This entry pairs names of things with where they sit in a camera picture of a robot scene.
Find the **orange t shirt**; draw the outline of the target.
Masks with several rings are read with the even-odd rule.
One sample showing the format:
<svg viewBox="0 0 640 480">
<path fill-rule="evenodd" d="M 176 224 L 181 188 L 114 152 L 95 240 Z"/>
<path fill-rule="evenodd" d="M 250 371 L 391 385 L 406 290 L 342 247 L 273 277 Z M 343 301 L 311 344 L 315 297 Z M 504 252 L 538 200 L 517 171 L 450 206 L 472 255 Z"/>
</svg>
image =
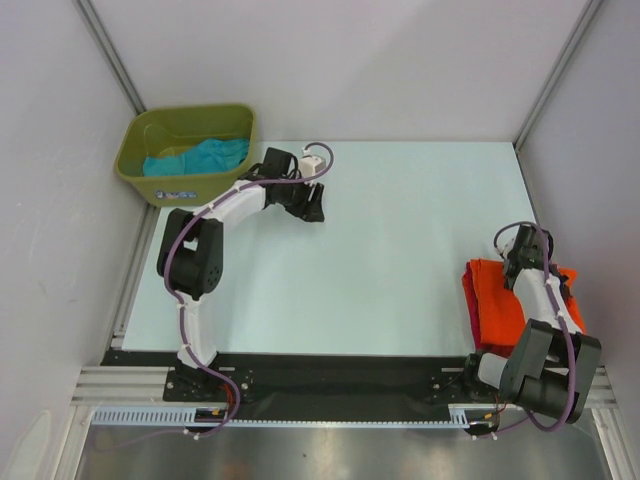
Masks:
<svg viewBox="0 0 640 480">
<path fill-rule="evenodd" d="M 504 288 L 502 263 L 472 259 L 469 264 L 478 301 L 481 340 L 476 349 L 509 357 L 524 331 L 526 320 L 514 293 Z"/>
</svg>

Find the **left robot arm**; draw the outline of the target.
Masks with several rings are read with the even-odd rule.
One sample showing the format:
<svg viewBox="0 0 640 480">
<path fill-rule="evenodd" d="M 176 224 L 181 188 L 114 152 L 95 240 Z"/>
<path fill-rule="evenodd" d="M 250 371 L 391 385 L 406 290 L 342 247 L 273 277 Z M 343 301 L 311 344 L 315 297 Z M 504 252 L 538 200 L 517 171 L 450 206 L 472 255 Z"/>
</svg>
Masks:
<svg viewBox="0 0 640 480">
<path fill-rule="evenodd" d="M 269 147 L 262 162 L 244 172 L 224 193 L 192 211 L 175 208 L 168 217 L 156 270 L 176 301 L 182 369 L 191 369 L 186 387 L 197 398 L 214 397 L 221 376 L 209 368 L 219 353 L 213 322 L 206 318 L 208 298 L 222 279 L 225 236 L 272 205 L 307 223 L 325 221 L 319 179 L 334 166 L 335 154 L 311 142 L 302 156 Z"/>
</svg>

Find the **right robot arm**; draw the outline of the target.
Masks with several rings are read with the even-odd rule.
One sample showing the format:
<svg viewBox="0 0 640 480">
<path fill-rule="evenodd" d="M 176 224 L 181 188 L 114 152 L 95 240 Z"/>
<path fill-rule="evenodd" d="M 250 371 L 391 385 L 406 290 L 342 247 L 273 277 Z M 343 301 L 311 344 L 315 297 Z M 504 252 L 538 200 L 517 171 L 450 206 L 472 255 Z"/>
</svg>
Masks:
<svg viewBox="0 0 640 480">
<path fill-rule="evenodd" d="M 502 286 L 512 292 L 526 325 L 505 357 L 478 350 L 461 376 L 463 393 L 484 401 L 497 391 L 522 408 L 540 430 L 576 422 L 601 360 L 598 339 L 585 333 L 569 310 L 568 277 L 552 263 L 551 233 L 531 221 L 502 227 L 493 239 L 502 264 Z"/>
</svg>

